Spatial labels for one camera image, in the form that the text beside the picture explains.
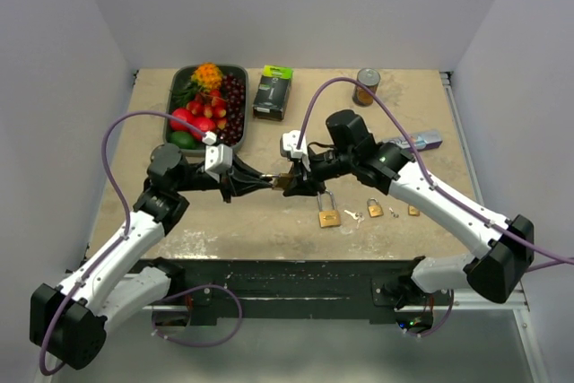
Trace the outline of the silver keys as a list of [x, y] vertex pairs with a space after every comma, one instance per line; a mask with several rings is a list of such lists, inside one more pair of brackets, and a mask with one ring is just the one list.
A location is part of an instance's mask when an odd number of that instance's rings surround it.
[[356, 224], [356, 228], [359, 228], [361, 226], [361, 223], [364, 221], [364, 216], [362, 213], [352, 212], [349, 210], [345, 210], [344, 212], [353, 218]]

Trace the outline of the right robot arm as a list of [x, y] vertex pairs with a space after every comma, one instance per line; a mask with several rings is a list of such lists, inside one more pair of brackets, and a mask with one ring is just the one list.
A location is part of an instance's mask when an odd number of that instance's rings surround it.
[[471, 288], [486, 300], [505, 302], [534, 261], [534, 225], [477, 204], [438, 178], [425, 175], [414, 155], [392, 142], [376, 142], [350, 109], [326, 120], [332, 149], [314, 154], [299, 130], [282, 135], [280, 152], [292, 163], [285, 196], [317, 197], [332, 178], [352, 174], [362, 185], [414, 206], [466, 248], [463, 255], [417, 257], [381, 288], [397, 308], [418, 305], [440, 290]]

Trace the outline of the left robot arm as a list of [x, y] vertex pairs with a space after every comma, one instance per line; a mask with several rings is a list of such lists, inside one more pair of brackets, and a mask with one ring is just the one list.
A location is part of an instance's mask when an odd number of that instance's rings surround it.
[[156, 147], [143, 193], [100, 250], [57, 286], [43, 283], [30, 299], [30, 340], [40, 348], [45, 375], [51, 354], [76, 370], [98, 355], [107, 337], [144, 306], [180, 302], [183, 272], [157, 262], [131, 280], [125, 276], [164, 239], [188, 208], [183, 192], [218, 190], [225, 202], [272, 186], [272, 178], [244, 163], [224, 145], [210, 146], [204, 161], [190, 164], [174, 144]]

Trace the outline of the large brass padlock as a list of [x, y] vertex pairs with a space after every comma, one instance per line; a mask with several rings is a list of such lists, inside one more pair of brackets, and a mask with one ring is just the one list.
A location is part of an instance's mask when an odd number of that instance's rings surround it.
[[318, 220], [321, 229], [342, 225], [341, 215], [335, 201], [335, 195], [328, 189], [317, 194]]
[[269, 182], [272, 189], [286, 190], [293, 180], [291, 173], [263, 174], [261, 179]]

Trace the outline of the small brass padlock with key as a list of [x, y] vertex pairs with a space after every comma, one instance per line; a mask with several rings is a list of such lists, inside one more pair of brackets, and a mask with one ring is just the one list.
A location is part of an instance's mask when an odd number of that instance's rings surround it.
[[368, 210], [370, 218], [377, 218], [377, 217], [381, 217], [384, 215], [384, 210], [383, 210], [381, 204], [374, 197], [367, 199], [367, 210]]

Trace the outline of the small silver key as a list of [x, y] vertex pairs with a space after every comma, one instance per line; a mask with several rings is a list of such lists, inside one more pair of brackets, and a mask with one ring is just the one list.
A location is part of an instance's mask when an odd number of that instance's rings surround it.
[[389, 212], [391, 213], [393, 218], [399, 217], [399, 214], [392, 207], [389, 207]]

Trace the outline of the long shackle brass padlock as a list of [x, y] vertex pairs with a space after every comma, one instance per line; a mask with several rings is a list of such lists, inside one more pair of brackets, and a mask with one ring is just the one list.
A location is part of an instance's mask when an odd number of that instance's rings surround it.
[[419, 216], [421, 214], [421, 212], [412, 205], [408, 205], [407, 210], [410, 216]]

